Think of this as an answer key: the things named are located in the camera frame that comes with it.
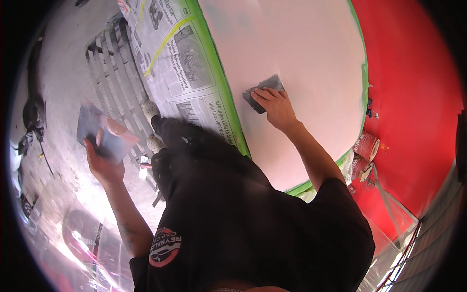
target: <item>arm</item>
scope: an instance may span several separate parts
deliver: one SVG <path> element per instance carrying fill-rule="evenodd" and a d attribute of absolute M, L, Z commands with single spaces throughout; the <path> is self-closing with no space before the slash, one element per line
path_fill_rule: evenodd
<path fill-rule="evenodd" d="M 123 161 L 113 166 L 96 155 L 91 142 L 87 139 L 83 142 L 86 146 L 89 169 L 106 191 L 125 248 L 132 257 L 147 256 L 153 234 L 123 184 Z"/>
<path fill-rule="evenodd" d="M 251 96 L 266 110 L 268 121 L 294 144 L 315 189 L 319 190 L 328 178 L 338 178 L 345 183 L 333 159 L 295 117 L 288 94 L 283 90 L 263 89 L 256 88 Z"/>

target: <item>hand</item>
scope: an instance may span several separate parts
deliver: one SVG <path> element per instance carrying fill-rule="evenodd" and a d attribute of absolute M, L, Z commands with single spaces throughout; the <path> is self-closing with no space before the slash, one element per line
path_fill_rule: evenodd
<path fill-rule="evenodd" d="M 268 87 L 264 87 L 263 90 L 256 88 L 251 92 L 251 97 L 266 110 L 268 121 L 285 134 L 299 123 L 289 96 L 284 90 L 277 91 Z"/>
<path fill-rule="evenodd" d="M 88 139 L 84 139 L 83 143 L 86 146 L 89 170 L 91 170 L 91 173 L 100 182 L 104 189 L 123 184 L 123 176 L 125 175 L 123 161 L 121 161 L 117 166 L 112 165 L 105 159 L 96 155 L 94 147 Z"/>

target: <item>pink primer surface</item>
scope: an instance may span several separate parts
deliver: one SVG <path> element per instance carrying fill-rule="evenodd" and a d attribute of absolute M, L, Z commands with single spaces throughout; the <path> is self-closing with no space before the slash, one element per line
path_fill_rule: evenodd
<path fill-rule="evenodd" d="M 199 0 L 251 156 L 273 187 L 308 179 L 300 155 L 241 93 L 278 74 L 297 118 L 334 160 L 360 133 L 363 43 L 346 0 Z"/>

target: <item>black t-shirt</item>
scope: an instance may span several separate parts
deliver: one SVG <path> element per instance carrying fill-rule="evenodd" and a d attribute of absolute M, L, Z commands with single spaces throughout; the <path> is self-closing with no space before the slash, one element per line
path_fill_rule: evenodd
<path fill-rule="evenodd" d="M 328 179 L 309 204 L 209 160 L 177 158 L 135 291 L 202 291 L 226 279 L 289 291 L 355 291 L 375 244 L 347 187 Z"/>

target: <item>shirt logo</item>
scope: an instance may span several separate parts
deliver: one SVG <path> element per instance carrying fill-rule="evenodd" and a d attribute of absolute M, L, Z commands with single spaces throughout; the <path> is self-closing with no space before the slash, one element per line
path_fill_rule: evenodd
<path fill-rule="evenodd" d="M 149 263 L 157 268 L 167 265 L 178 253 L 182 245 L 182 237 L 168 228 L 158 229 L 152 240 L 149 251 Z"/>

